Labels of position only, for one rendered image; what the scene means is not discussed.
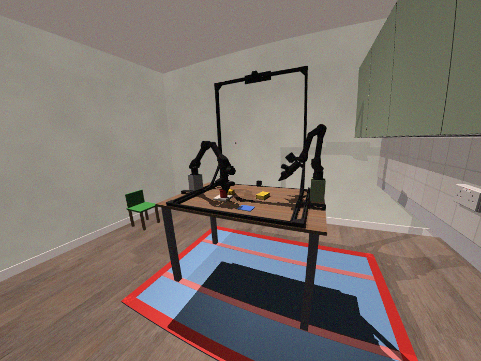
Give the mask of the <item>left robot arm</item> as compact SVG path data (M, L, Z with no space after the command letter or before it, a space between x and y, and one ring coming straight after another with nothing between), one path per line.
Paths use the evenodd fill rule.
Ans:
M294 154L290 153L288 154L285 159L289 162L292 163L291 166L297 170L299 167L303 168L303 164L307 161L308 159L308 151L312 142L312 139L314 136L317 135L317 145L315 149L315 156L314 159L311 160L311 167L314 169L313 173L313 179L314 180L322 180L323 179L323 167L321 166L321 150L322 150L322 144L323 144L323 138L326 133L326 126L323 124L319 124L317 128L312 130L307 134L306 142L303 148L303 151L301 152L299 157L294 158ZM317 134L316 134L317 133ZM315 134L315 135L314 135ZM295 161L295 162L294 162ZM298 162L299 161L299 162ZM323 168L323 169L321 169Z

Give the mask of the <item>white tiled backsplash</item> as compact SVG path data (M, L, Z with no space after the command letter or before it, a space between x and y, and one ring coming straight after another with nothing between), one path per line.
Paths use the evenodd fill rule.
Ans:
M481 213L453 201L481 189L481 137L382 138L377 186L481 272Z

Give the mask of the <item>blue flat rectangle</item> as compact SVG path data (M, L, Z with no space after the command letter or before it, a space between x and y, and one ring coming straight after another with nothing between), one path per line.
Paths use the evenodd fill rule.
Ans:
M245 210L245 211L249 211L249 212L250 212L250 211L253 210L254 208L255 208L254 206L242 205L242 206L240 206L240 207L237 208L237 209Z

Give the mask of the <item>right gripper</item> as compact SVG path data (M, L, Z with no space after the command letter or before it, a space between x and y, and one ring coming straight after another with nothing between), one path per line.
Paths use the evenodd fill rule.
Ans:
M235 185L235 182L230 182L230 180L228 180L228 176L229 176L228 174L224 174L224 175L221 174L221 175L220 175L221 178L224 177L225 180L226 180L226 183L222 183L222 184L220 185L220 186L222 187L222 190L225 190L226 193L228 193L229 188L230 188L231 186L234 186L234 185Z

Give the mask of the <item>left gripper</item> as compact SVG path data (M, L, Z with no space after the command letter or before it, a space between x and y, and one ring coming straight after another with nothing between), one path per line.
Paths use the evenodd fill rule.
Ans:
M282 181L284 179L287 179L289 176L291 176L296 170L290 165L289 169L287 171L282 171L281 172L281 177L279 178L278 181ZM292 173L292 174L291 174Z

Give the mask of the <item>white double wall socket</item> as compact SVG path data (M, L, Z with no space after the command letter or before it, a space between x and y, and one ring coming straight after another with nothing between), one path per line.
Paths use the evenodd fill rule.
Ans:
M467 184L456 184L453 201L481 213L481 189L479 188Z

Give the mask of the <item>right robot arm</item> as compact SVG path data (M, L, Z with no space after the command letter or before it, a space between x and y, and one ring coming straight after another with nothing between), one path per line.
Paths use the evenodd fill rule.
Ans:
M192 160L189 165L189 168L191 169L191 175L198 175L198 168L200 168L200 165L201 165L200 160L202 159L204 153L208 149L210 149L210 147L212 148L213 152L217 156L217 161L220 165L218 167L220 168L220 174L234 175L236 172L235 168L231 166L228 158L221 153L220 149L216 145L216 142L211 142L211 141L202 141L200 151L198 152L196 158ZM231 166L231 167L228 167L228 166ZM222 183L225 183L226 180L224 177L223 178L220 177L215 182L216 182L216 185L221 185Z

